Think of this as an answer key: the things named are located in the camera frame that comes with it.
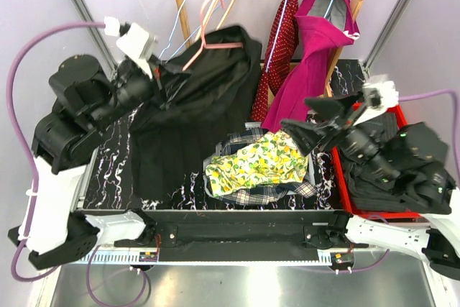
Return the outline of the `black skirt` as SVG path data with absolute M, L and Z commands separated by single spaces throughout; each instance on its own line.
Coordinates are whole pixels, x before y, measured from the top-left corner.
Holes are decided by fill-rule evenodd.
M 187 81 L 169 109 L 145 101 L 129 128 L 132 190 L 164 201 L 199 173 L 203 161 L 228 134 L 245 128 L 262 74 L 262 43 L 239 25 L 205 36 L 210 44 L 240 42 L 234 49 L 204 50 L 187 70 Z

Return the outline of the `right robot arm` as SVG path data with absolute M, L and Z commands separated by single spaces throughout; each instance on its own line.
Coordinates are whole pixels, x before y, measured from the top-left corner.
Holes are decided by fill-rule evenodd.
M 448 146 L 425 123 L 401 127 L 380 144 L 359 128 L 397 105 L 396 92 L 385 96 L 372 88 L 342 98 L 307 98 L 322 119 L 318 124 L 283 119 L 281 127 L 300 151 L 338 147 L 369 173 L 372 183 L 386 187 L 391 201 L 416 212 L 431 227 L 409 229 L 336 211 L 320 239 L 335 247 L 347 242 L 370 244 L 414 257 L 438 274 L 459 279 L 459 187 L 445 169 Z

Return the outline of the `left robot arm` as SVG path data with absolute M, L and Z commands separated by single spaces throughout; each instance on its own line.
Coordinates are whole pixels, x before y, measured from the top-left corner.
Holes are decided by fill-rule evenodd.
M 179 67 L 156 58 L 147 65 L 150 74 L 124 60 L 110 80 L 95 57 L 76 55 L 50 77 L 55 103 L 26 148 L 34 171 L 27 213 L 8 233 L 18 249 L 29 250 L 35 269 L 77 262 L 105 244 L 160 244 L 157 222 L 141 209 L 106 216 L 73 210 L 78 183 L 106 130 L 143 103 L 167 101 L 178 89 Z

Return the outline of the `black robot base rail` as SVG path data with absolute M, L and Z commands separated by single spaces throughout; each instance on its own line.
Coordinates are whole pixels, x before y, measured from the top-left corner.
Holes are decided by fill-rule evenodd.
M 332 211 L 148 211 L 158 243 L 121 240 L 96 252 L 96 264 L 327 266 L 330 250 L 308 243 Z

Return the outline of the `navy plaid skirt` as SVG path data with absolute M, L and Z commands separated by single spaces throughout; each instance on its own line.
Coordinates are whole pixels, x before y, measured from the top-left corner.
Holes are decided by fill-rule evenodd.
M 230 134 L 203 161 L 205 192 L 224 203 L 263 206 L 294 195 L 316 196 L 308 157 L 283 131 L 252 128 Z

